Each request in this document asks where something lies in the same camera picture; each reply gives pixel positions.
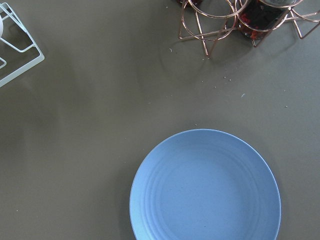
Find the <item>blue round plate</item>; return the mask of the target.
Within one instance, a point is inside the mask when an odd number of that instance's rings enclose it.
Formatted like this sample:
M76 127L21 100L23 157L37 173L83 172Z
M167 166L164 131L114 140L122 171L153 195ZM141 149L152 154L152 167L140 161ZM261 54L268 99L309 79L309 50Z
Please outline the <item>blue round plate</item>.
M245 141L213 129L177 133L139 166L129 215L138 240L275 240L275 177Z

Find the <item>dark drink bottle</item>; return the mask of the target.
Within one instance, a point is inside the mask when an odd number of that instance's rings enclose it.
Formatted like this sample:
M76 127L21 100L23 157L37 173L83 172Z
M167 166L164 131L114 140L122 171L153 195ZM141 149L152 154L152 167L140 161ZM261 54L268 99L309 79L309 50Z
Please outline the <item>dark drink bottle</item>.
M261 41L285 21L297 0L251 0L238 17L238 30L252 41Z

